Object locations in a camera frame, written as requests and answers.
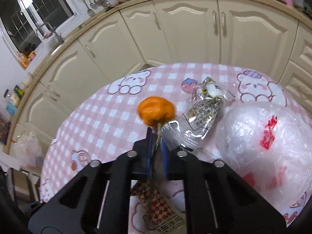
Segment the chrome sink faucet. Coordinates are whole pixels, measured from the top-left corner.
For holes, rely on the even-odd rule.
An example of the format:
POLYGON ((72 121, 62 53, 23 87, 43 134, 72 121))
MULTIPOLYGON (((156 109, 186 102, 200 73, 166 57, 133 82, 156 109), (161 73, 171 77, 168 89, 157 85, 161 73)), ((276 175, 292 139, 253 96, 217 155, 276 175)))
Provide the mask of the chrome sink faucet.
POLYGON ((49 22, 43 22, 41 25, 39 25, 39 26, 36 28, 36 30, 35 30, 36 36, 39 36, 39 35, 38 35, 38 32, 39 32, 43 27, 46 27, 46 28, 48 29, 47 32, 45 32, 45 33, 43 34, 43 37, 44 37, 45 39, 48 39, 49 37, 51 37, 51 36, 54 34, 59 44, 63 44, 63 43, 65 42, 64 39, 62 38, 61 34, 58 34, 58 33, 56 32, 55 28, 53 28, 49 22))

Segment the dark window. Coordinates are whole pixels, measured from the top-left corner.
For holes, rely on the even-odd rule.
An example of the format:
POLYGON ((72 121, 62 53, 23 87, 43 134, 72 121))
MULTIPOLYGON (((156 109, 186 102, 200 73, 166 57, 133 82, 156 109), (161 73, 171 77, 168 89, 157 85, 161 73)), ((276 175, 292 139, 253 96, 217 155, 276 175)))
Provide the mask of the dark window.
POLYGON ((49 22, 55 30, 74 16, 66 0, 1 0, 1 27, 19 53, 27 57, 44 40, 43 27, 36 36, 35 30, 49 22))

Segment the pink checkered tablecloth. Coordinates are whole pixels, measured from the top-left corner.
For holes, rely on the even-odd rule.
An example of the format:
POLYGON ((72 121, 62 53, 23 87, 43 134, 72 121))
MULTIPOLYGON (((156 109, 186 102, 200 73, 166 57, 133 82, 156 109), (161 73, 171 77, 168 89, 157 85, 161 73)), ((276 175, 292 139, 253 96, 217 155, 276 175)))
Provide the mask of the pink checkered tablecloth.
POLYGON ((122 77, 59 127, 33 233, 280 233, 311 195, 311 119, 250 69, 122 77))

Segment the orange mandarin peel with stem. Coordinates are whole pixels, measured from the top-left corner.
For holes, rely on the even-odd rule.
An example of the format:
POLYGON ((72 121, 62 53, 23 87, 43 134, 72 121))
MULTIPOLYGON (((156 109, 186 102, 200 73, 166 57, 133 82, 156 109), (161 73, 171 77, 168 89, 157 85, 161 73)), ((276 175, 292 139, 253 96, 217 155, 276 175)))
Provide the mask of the orange mandarin peel with stem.
POLYGON ((151 158, 151 174, 153 174, 154 161, 161 141, 162 127, 165 123, 175 118, 175 111, 173 103, 165 98, 156 96, 147 97, 137 107, 137 114, 143 123, 148 127, 156 129, 157 132, 151 158))

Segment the red white checkered wrapper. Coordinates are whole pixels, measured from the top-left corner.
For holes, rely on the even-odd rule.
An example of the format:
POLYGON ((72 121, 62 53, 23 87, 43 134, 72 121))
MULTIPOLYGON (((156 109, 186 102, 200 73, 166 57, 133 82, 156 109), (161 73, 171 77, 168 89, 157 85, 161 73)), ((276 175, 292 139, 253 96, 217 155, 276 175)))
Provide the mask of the red white checkered wrapper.
POLYGON ((186 233, 186 220, 149 182, 132 182, 129 233, 186 233))

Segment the clear foil snack wrapper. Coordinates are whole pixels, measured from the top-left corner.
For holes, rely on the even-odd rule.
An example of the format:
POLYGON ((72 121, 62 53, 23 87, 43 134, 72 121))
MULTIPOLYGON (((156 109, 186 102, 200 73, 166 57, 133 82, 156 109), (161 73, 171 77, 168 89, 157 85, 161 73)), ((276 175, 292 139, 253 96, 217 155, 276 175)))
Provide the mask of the clear foil snack wrapper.
POLYGON ((163 126, 162 139, 167 148, 201 150, 217 114, 234 98, 229 90, 221 88, 212 78, 206 77, 202 83, 195 86, 187 110, 163 126))

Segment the white red plastic bag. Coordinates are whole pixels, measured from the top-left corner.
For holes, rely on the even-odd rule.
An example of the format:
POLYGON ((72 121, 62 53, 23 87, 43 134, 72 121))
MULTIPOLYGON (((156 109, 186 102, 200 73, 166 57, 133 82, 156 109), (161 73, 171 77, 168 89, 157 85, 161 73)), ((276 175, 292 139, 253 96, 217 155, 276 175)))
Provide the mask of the white red plastic bag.
POLYGON ((224 162, 279 211, 311 187, 311 123, 289 108, 234 107, 218 122, 215 142, 224 162))

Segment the cream kitchen cabinets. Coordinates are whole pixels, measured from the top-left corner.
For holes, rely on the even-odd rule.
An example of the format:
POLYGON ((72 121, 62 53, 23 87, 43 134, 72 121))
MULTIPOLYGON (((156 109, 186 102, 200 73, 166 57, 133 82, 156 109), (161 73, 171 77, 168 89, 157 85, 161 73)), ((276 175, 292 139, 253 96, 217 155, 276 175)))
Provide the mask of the cream kitchen cabinets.
POLYGON ((278 0, 132 0, 88 19, 43 59, 4 152, 23 130, 49 143, 106 83, 175 62, 258 70, 311 110, 311 19, 299 10, 278 0))

